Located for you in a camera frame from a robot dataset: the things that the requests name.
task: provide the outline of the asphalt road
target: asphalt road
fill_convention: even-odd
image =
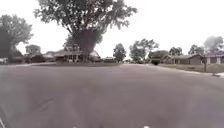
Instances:
[[[13,128],[223,128],[224,79],[142,65],[0,67]]]

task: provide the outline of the lawn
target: lawn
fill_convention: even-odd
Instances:
[[[186,71],[195,71],[202,73],[221,73],[224,72],[224,64],[208,64],[207,71],[204,72],[204,65],[175,65],[175,64],[160,64],[162,67],[176,68]]]
[[[112,67],[119,66],[119,63],[54,63],[54,64],[40,64],[35,66],[49,66],[49,67]]]

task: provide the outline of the sky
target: sky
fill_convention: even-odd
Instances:
[[[136,40],[154,39],[161,50],[182,47],[187,54],[192,44],[203,45],[209,36],[224,37],[223,0],[125,0],[138,8],[128,28],[109,29],[95,50],[101,57],[113,55],[116,44],[122,43],[128,51]],[[39,45],[42,53],[62,49],[68,35],[66,29],[55,22],[45,24],[36,19],[33,10],[36,0],[0,0],[0,15],[16,14],[33,25],[34,36],[29,44]],[[25,46],[18,49],[25,53]]]

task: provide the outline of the tree canopy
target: tree canopy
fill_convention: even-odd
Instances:
[[[119,43],[115,46],[113,56],[118,62],[124,60],[124,58],[126,57],[126,51],[123,44]]]
[[[144,49],[139,48],[138,45],[139,45],[139,42],[135,41],[135,43],[129,47],[129,49],[130,49],[130,57],[135,62],[143,60],[143,58],[145,56]]]
[[[156,43],[154,40],[142,39],[140,41],[135,41],[134,45],[130,47],[131,56],[138,55],[137,58],[140,58],[140,60],[145,61],[145,57],[158,47],[159,44]]]
[[[8,32],[0,27],[0,58],[9,57],[10,53],[10,43],[12,41],[12,37],[8,34]]]
[[[172,47],[169,51],[169,54],[170,55],[173,55],[173,56],[180,56],[180,55],[183,55],[182,53],[182,48],[181,47]]]
[[[192,54],[200,54],[203,55],[204,54],[204,48],[203,47],[199,47],[195,44],[193,44],[188,52],[189,55]]]
[[[204,42],[205,52],[206,54],[223,54],[224,52],[224,44],[223,38],[221,36],[208,37]]]
[[[137,12],[124,0],[38,0],[35,16],[43,22],[56,21],[72,35],[73,43],[92,51],[101,42],[107,27],[128,26],[126,19]]]
[[[148,58],[157,58],[157,59],[161,59],[164,55],[168,55],[169,52],[166,50],[157,50],[155,52],[151,52],[148,56]]]
[[[32,26],[25,19],[16,15],[2,15],[0,17],[0,57],[8,58],[11,50],[16,50],[20,42],[28,43],[33,36]]]
[[[41,53],[41,48],[40,46],[31,44],[26,46],[26,53],[29,55],[37,55]]]
[[[0,17],[0,25],[12,37],[10,42],[12,46],[18,45],[20,42],[28,43],[33,36],[31,34],[32,25],[29,25],[25,19],[16,15],[2,15]]]

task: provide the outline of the sidewalk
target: sidewalk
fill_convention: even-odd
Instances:
[[[224,78],[224,72],[223,72],[223,73],[218,73],[218,74],[216,74],[216,75],[218,75],[219,77]]]

